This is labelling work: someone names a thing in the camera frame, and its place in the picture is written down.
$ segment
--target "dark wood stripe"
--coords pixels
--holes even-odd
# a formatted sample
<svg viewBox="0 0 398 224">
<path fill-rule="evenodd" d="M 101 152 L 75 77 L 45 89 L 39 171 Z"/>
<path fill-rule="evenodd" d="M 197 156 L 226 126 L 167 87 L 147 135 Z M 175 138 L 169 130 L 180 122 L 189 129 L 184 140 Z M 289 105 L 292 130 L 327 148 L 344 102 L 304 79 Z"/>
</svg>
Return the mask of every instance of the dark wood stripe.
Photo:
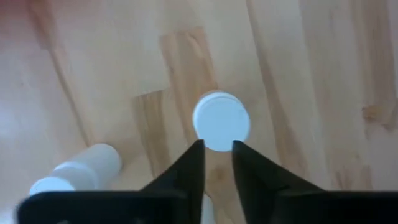
<svg viewBox="0 0 398 224">
<path fill-rule="evenodd" d="M 289 118 L 284 111 L 280 96 L 275 85 L 275 80 L 266 57 L 265 46 L 259 31 L 259 24 L 254 15 L 254 4 L 247 0 L 249 18 L 252 25 L 254 40 L 257 47 L 257 56 L 261 67 L 262 81 L 266 88 L 269 109 L 272 118 L 272 125 L 275 132 L 275 144 L 279 159 L 284 167 L 295 174 L 309 178 L 307 162 L 303 155 L 300 144 L 297 142 L 293 130 L 290 128 Z"/>
<path fill-rule="evenodd" d="M 93 144 L 92 138 L 89 138 L 89 131 L 87 130 L 81 113 L 77 107 L 76 101 L 73 98 L 73 93 L 67 83 L 67 75 L 69 72 L 68 59 L 65 56 L 65 49 L 58 40 L 57 28 L 55 27 L 55 19 L 50 10 L 50 6 L 46 0 L 33 0 L 29 2 L 29 13 L 35 26 L 37 40 L 41 46 L 50 53 L 58 80 L 65 92 L 67 100 L 71 106 L 72 113 L 76 118 L 76 123 L 80 134 L 86 144 L 86 147 Z"/>
<path fill-rule="evenodd" d="M 142 145 L 154 177 L 171 165 L 163 114 L 164 90 L 135 97 L 133 109 Z"/>
<path fill-rule="evenodd" d="M 392 126 L 397 105 L 394 54 L 386 0 L 350 1 L 364 79 L 365 111 L 373 121 Z"/>
<path fill-rule="evenodd" d="M 373 187 L 350 2 L 300 0 L 300 8 L 332 189 L 365 190 Z"/>
</svg>

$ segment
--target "wooden floor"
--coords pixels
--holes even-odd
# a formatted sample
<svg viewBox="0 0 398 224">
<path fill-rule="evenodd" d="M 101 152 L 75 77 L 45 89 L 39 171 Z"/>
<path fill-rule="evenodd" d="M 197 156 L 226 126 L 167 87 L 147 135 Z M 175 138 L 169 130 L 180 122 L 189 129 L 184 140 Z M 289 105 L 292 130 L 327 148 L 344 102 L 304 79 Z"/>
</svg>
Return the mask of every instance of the wooden floor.
<svg viewBox="0 0 398 224">
<path fill-rule="evenodd" d="M 0 0 L 0 222 L 84 148 L 140 189 L 196 139 L 210 90 L 247 143 L 325 189 L 398 190 L 396 0 Z M 244 223 L 230 153 L 206 152 L 218 223 Z"/>
</svg>

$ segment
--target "white cylinder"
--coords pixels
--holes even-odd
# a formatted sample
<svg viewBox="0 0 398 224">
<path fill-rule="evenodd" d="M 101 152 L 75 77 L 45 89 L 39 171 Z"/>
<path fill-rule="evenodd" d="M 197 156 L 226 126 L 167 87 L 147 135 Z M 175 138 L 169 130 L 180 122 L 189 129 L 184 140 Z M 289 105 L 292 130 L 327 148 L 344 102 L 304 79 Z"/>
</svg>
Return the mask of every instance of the white cylinder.
<svg viewBox="0 0 398 224">
<path fill-rule="evenodd" d="M 223 91 L 205 94 L 193 110 L 192 121 L 198 139 L 221 152 L 232 150 L 234 140 L 245 141 L 251 126 L 242 102 Z"/>
<path fill-rule="evenodd" d="M 29 194 L 105 189 L 119 174 L 121 166 L 121 158 L 112 146 L 96 144 L 57 166 L 48 177 L 38 180 Z"/>
<path fill-rule="evenodd" d="M 201 203 L 201 224 L 216 224 L 214 216 L 214 207 L 211 198 L 206 194 L 203 194 L 203 200 Z"/>
</svg>

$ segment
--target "white cap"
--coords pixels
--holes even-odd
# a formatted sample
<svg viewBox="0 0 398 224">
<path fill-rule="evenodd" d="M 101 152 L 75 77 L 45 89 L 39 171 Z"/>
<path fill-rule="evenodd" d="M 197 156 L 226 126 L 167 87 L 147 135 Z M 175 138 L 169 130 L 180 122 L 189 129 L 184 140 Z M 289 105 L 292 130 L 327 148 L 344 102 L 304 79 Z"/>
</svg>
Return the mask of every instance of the white cap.
<svg viewBox="0 0 398 224">
<path fill-rule="evenodd" d="M 48 177 L 38 180 L 30 188 L 29 195 L 52 191 L 93 190 L 95 188 L 89 175 L 79 169 L 66 167 L 55 170 Z"/>
<path fill-rule="evenodd" d="M 30 195 L 48 191 L 104 189 L 121 170 L 118 152 L 107 144 L 96 144 L 59 166 L 30 189 Z"/>
<path fill-rule="evenodd" d="M 250 132 L 249 114 L 235 96 L 222 91 L 205 95 L 193 111 L 193 127 L 206 147 L 232 150 L 233 141 L 244 141 Z"/>
</svg>

